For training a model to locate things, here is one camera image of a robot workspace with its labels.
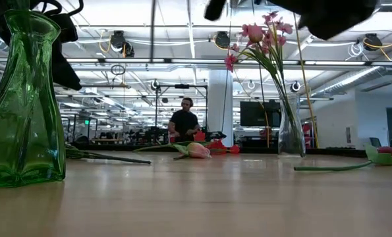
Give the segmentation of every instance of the wooden table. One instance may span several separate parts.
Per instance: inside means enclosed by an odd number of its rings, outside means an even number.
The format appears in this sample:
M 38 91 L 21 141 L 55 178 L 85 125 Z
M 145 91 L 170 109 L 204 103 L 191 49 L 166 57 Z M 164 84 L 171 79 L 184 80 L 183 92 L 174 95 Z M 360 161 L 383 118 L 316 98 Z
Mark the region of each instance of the wooden table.
M 153 164 L 68 161 L 64 182 L 0 188 L 0 237 L 392 236 L 392 167 L 302 173 L 272 155 L 107 153 Z

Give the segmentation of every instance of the white column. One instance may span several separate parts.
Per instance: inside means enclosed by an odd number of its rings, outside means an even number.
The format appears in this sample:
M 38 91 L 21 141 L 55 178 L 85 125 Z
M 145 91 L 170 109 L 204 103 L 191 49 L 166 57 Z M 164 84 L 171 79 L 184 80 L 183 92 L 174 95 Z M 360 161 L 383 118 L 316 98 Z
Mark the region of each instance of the white column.
M 233 145 L 233 76 L 229 71 L 209 71 L 208 128 L 210 132 L 222 131 L 227 135 L 223 145 L 227 147 Z

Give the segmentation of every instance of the television screen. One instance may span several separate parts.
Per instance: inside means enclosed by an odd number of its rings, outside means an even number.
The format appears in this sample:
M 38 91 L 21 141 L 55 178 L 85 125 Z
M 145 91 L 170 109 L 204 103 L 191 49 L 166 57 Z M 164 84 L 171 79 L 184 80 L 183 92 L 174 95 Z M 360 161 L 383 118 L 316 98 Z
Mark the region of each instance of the television screen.
M 279 127 L 281 124 L 281 106 L 277 102 L 263 103 L 241 101 L 240 102 L 240 125 L 241 126 L 265 126 L 266 116 L 270 127 Z

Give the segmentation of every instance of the black t-shirt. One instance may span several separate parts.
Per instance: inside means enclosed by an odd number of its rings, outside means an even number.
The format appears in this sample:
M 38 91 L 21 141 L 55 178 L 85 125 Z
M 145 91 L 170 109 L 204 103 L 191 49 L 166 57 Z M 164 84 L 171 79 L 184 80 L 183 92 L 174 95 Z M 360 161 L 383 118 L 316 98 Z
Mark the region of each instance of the black t-shirt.
M 171 122 L 175 123 L 175 131 L 180 136 L 186 136 L 187 130 L 194 129 L 198 124 L 197 116 L 190 111 L 179 110 L 172 115 Z

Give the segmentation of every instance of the clear glass vase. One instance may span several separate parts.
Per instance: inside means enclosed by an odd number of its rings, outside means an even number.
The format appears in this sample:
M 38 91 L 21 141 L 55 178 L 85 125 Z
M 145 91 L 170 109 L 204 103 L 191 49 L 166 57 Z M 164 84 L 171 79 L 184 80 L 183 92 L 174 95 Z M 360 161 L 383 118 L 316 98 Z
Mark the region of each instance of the clear glass vase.
M 300 97 L 297 94 L 281 98 L 281 125 L 279 127 L 279 158 L 303 158 L 306 156 L 306 144 L 300 117 Z
M 0 83 L 0 186 L 62 180 L 65 145 L 51 77 L 61 29 L 32 11 L 5 18 L 12 37 Z

